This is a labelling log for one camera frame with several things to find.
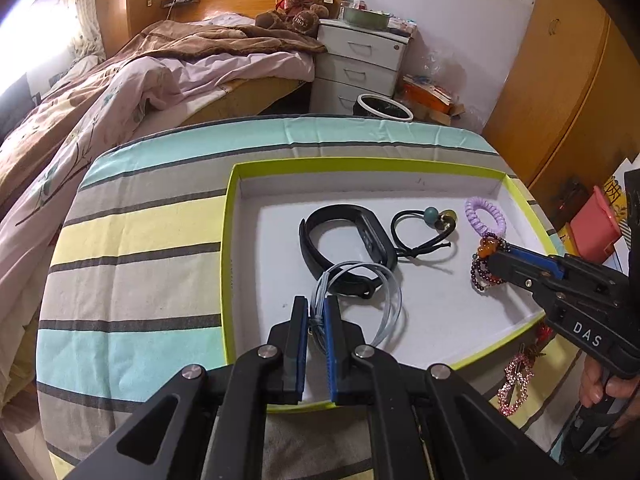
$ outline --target curtain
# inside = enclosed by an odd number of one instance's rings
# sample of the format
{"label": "curtain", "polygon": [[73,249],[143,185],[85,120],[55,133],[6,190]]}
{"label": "curtain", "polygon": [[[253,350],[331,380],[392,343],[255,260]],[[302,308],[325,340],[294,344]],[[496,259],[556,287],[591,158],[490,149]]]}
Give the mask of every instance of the curtain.
{"label": "curtain", "polygon": [[70,10],[76,12],[79,30],[72,40],[76,54],[74,63],[84,56],[94,54],[100,61],[104,61],[104,47],[100,35],[100,25],[95,12],[95,0],[63,0]]}

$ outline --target spiral hair tie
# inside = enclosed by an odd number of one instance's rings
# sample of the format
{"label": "spiral hair tie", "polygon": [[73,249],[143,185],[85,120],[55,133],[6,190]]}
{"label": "spiral hair tie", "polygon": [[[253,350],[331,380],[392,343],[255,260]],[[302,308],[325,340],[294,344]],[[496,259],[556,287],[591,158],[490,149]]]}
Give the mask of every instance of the spiral hair tie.
{"label": "spiral hair tie", "polygon": [[[476,214],[477,209],[484,209],[487,211],[497,224],[497,229],[489,229],[486,225],[484,225],[478,215]],[[498,238],[504,238],[504,235],[507,232],[507,222],[502,215],[502,212],[491,202],[481,198],[479,196],[474,196],[469,198],[465,202],[465,214],[466,219],[469,220],[471,227],[478,233],[480,236],[484,236],[485,234],[493,233]]]}

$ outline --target brown teddy bear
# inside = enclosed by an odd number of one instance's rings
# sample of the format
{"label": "brown teddy bear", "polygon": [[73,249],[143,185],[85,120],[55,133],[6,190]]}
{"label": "brown teddy bear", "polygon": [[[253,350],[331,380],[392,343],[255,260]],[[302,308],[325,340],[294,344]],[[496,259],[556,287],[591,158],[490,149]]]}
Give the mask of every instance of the brown teddy bear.
{"label": "brown teddy bear", "polygon": [[283,0],[275,10],[256,16],[255,24],[316,36],[320,20],[329,17],[329,9],[323,3],[324,0]]}

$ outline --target drawer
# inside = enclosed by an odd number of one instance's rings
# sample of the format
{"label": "drawer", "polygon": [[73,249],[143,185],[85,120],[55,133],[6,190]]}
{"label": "drawer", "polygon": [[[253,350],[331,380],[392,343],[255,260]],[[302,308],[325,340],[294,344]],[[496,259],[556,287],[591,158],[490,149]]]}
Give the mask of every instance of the drawer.
{"label": "drawer", "polygon": [[353,115],[353,105],[360,94],[367,91],[327,79],[314,81],[309,112],[312,114]]}
{"label": "drawer", "polygon": [[318,41],[324,43],[329,54],[359,59],[389,68],[394,72],[400,69],[400,62],[406,48],[406,45],[399,41],[327,25],[320,25]]}
{"label": "drawer", "polygon": [[398,72],[357,59],[320,54],[316,57],[316,77],[357,86],[391,97]]}

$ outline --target pink plastic container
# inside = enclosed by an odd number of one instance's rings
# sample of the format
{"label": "pink plastic container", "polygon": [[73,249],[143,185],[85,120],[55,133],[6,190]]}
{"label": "pink plastic container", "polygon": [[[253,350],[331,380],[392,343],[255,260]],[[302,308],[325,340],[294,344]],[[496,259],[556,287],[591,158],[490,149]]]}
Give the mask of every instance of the pink plastic container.
{"label": "pink plastic container", "polygon": [[570,225],[580,256],[594,264],[604,263],[622,236],[609,200],[598,186]]}

